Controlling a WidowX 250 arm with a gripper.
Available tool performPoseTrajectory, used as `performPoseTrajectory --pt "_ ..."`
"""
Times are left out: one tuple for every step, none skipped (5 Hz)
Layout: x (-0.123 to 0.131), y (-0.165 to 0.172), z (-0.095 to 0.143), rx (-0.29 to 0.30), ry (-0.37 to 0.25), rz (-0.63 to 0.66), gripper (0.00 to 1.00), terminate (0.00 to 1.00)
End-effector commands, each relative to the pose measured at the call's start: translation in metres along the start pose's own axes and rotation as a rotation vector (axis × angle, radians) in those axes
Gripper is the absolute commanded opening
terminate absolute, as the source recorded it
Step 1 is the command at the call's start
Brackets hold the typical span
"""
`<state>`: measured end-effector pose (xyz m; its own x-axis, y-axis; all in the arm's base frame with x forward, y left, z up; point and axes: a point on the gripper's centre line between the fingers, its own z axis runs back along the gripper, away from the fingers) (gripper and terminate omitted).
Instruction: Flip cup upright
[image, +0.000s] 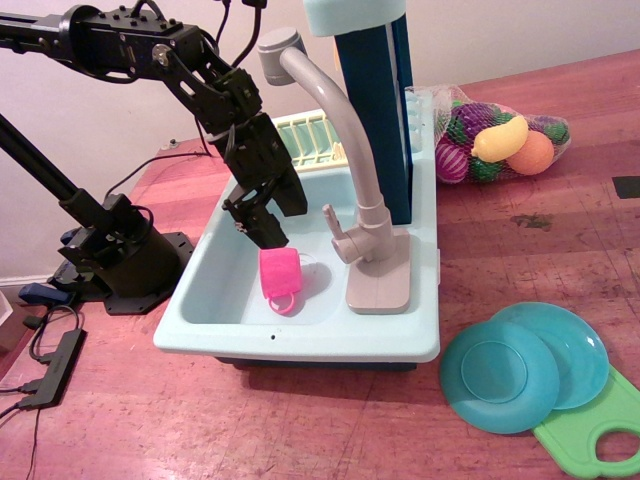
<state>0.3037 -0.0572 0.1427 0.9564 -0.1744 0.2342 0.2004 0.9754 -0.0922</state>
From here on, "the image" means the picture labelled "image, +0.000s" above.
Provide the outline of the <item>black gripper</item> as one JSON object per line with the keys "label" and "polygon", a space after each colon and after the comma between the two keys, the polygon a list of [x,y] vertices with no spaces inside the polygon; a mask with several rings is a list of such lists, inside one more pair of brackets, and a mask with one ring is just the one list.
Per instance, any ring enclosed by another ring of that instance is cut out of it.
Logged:
{"label": "black gripper", "polygon": [[286,147],[266,113],[228,130],[223,159],[237,185],[223,202],[238,232],[260,249],[285,247],[288,239],[260,195],[243,196],[274,181],[272,199],[285,217],[305,215],[308,201]]}

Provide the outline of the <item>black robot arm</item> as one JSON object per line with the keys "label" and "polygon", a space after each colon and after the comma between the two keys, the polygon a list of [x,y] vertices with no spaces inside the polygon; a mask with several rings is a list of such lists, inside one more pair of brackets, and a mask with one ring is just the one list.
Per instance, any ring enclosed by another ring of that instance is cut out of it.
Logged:
{"label": "black robot arm", "polygon": [[78,5],[44,17],[4,13],[1,45],[40,53],[109,83],[163,82],[214,144],[237,185],[223,203],[237,229],[261,249],[288,240],[267,206],[286,217],[304,215],[300,179],[251,76],[219,55],[213,37],[196,25],[167,19],[153,1],[102,11]]}

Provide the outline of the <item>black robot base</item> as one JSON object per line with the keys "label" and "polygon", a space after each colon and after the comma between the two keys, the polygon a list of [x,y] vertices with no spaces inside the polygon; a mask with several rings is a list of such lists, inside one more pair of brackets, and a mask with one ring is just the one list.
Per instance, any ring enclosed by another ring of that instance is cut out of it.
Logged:
{"label": "black robot base", "polygon": [[59,205],[80,227],[59,249],[50,285],[110,315],[146,314],[172,295],[194,251],[186,234],[159,232],[153,212],[123,194],[100,204],[80,189]]}

